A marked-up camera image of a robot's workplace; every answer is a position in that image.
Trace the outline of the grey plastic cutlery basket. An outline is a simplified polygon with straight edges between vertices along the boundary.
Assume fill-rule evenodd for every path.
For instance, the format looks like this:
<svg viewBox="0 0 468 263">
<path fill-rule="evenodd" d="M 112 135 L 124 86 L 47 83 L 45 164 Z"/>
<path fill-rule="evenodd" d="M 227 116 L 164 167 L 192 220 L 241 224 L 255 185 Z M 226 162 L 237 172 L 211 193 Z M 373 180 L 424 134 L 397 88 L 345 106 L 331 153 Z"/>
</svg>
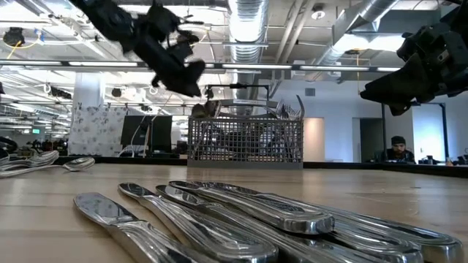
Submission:
<svg viewBox="0 0 468 263">
<path fill-rule="evenodd" d="M 222 108 L 217 118 L 189 116 L 191 164 L 299 163 L 303 168 L 303 120 L 277 119 L 276 107 L 282 100 L 218 101 Z"/>
</svg>

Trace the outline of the person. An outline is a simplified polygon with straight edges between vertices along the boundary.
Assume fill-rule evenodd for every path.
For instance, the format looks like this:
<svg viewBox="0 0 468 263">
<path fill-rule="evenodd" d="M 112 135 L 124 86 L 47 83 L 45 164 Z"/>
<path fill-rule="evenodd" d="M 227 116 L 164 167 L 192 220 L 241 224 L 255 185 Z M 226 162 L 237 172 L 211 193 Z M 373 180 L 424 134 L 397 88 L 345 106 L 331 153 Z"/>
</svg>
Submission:
<svg viewBox="0 0 468 263">
<path fill-rule="evenodd" d="M 414 153 L 407 150 L 406 140 L 402 136 L 394 136 L 390 139 L 390 142 L 391 148 L 376 152 L 372 159 L 373 162 L 415 163 Z"/>
</svg>

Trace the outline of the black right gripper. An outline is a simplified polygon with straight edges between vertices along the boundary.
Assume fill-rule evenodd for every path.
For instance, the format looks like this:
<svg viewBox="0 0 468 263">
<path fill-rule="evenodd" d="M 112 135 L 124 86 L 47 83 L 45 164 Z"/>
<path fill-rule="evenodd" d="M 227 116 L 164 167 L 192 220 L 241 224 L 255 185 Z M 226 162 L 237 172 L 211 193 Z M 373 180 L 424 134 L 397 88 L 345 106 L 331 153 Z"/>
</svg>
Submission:
<svg viewBox="0 0 468 263">
<path fill-rule="evenodd" d="M 468 89 L 468 25 L 436 23 L 405 34 L 397 55 L 405 65 L 365 85 L 360 96 L 387 104 L 393 116 L 403 115 L 413 99 L 455 96 Z"/>
</svg>

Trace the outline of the black computer monitor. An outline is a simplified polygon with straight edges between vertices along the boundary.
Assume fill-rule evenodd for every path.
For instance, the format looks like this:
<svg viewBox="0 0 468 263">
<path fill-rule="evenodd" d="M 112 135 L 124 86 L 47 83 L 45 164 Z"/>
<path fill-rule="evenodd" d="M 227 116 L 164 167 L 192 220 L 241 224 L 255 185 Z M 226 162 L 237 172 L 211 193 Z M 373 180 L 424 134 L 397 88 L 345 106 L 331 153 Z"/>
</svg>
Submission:
<svg viewBox="0 0 468 263">
<path fill-rule="evenodd" d="M 120 143 L 146 146 L 148 151 L 171 152 L 171 115 L 128 115 L 124 118 Z"/>
</svg>

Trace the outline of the black aluminium table frame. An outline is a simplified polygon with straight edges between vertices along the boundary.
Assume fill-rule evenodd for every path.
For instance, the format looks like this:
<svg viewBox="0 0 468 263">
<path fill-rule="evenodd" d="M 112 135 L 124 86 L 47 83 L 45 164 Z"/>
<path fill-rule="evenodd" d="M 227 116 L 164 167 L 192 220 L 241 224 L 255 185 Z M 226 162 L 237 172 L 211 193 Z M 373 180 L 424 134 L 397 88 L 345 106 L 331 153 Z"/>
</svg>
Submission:
<svg viewBox="0 0 468 263">
<path fill-rule="evenodd" d="M 224 164 L 191 164 L 186 159 L 162 159 L 162 158 L 121 158 L 94 156 L 97 164 L 147 164 L 168 166 L 189 166 L 207 168 L 233 168 L 233 169 L 300 169 L 299 163 L 258 163 L 253 162 L 229 162 Z M 435 175 L 447 178 L 468 179 L 468 167 L 447 167 L 425 164 L 394 164 L 394 163 L 347 163 L 347 162 L 303 162 L 303 169 L 359 169 L 359 170 L 382 170 L 389 172 L 405 172 L 422 175 Z"/>
</svg>

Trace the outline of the black metal frame stand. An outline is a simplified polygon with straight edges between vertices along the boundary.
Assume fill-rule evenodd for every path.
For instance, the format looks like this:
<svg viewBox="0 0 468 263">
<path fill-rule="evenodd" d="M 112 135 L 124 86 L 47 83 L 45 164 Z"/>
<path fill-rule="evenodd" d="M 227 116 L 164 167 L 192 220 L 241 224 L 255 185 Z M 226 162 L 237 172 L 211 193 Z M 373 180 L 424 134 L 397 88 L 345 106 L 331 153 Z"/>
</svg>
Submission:
<svg viewBox="0 0 468 263">
<path fill-rule="evenodd" d="M 399 116 L 393 116 L 389 107 L 382 106 L 384 146 L 390 147 L 393 136 L 406 140 L 407 150 L 415 160 L 432 156 L 445 162 L 449 157 L 446 106 L 444 103 L 426 103 L 411 106 Z"/>
</svg>

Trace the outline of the silver ventilation duct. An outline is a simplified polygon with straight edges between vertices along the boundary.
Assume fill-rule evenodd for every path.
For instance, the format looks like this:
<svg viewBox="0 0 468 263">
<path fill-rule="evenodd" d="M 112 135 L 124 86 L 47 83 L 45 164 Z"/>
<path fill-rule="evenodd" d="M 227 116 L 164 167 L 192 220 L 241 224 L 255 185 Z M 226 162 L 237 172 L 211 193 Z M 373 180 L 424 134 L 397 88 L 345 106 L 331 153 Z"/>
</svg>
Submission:
<svg viewBox="0 0 468 263">
<path fill-rule="evenodd" d="M 363 0 L 344 9 L 332 26 L 332 39 L 323 54 L 315 61 L 318 65 L 334 65 L 348 50 L 363 49 L 369 44 L 366 37 L 353 33 L 360 27 L 377 32 L 380 20 L 400 0 Z"/>
<path fill-rule="evenodd" d="M 269 0 L 227 0 L 230 60 L 236 64 L 260 61 L 268 22 Z"/>
</svg>

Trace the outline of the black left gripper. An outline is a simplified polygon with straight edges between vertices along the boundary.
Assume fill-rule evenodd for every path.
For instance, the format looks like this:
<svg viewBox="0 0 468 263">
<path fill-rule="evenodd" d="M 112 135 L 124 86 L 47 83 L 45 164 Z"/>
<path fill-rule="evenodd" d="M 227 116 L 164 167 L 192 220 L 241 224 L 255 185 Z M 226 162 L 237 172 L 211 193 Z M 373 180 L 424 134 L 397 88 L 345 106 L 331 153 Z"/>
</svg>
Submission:
<svg viewBox="0 0 468 263">
<path fill-rule="evenodd" d="M 150 9 L 138 22 L 135 54 L 155 72 L 169 72 L 156 73 L 151 85 L 155 88 L 164 85 L 167 90 L 185 96 L 201 96 L 197 81 L 205 70 L 205 62 L 193 61 L 185 66 L 185 58 L 193 54 L 194 34 L 180 30 L 180 18 L 168 9 Z"/>
</svg>

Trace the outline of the white floral print sheet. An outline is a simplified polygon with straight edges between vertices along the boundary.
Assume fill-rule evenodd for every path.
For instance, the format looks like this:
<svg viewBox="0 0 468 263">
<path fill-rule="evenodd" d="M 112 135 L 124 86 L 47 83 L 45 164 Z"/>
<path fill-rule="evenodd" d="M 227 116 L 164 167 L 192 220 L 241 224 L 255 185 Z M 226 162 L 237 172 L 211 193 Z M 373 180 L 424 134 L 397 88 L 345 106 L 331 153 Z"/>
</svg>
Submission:
<svg viewBox="0 0 468 263">
<path fill-rule="evenodd" d="M 125 107 L 76 107 L 68 140 L 70 156 L 116 156 L 121 150 Z"/>
</svg>

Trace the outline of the white pillar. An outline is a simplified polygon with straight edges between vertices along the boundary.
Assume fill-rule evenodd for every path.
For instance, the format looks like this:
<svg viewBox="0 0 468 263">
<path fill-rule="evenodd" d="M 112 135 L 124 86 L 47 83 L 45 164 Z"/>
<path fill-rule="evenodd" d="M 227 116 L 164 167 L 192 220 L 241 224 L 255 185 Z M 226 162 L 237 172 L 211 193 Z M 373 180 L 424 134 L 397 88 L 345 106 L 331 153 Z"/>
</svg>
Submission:
<svg viewBox="0 0 468 263">
<path fill-rule="evenodd" d="M 99 107 L 104 104 L 105 78 L 101 73 L 76 72 L 73 106 Z"/>
</svg>

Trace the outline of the overhead light strip beam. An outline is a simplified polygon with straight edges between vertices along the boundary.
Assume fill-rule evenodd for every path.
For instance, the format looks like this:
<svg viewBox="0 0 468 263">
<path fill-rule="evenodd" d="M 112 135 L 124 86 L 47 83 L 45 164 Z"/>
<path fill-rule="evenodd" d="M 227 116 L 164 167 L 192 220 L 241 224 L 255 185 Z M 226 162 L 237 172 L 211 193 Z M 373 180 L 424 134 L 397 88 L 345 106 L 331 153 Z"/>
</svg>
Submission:
<svg viewBox="0 0 468 263">
<path fill-rule="evenodd" d="M 32 61 L 32 60 L 7 60 L 0 59 L 0 66 L 22 67 L 73 67 L 73 68 L 98 68 L 105 71 L 118 69 L 129 71 L 130 69 L 144 69 L 147 64 L 136 61 Z M 302 65 L 302 64 L 234 64 L 234 63 L 207 63 L 207 69 L 240 69 L 240 70 L 293 70 L 313 72 L 395 72 L 400 67 L 392 66 L 349 66 L 349 65 Z"/>
</svg>

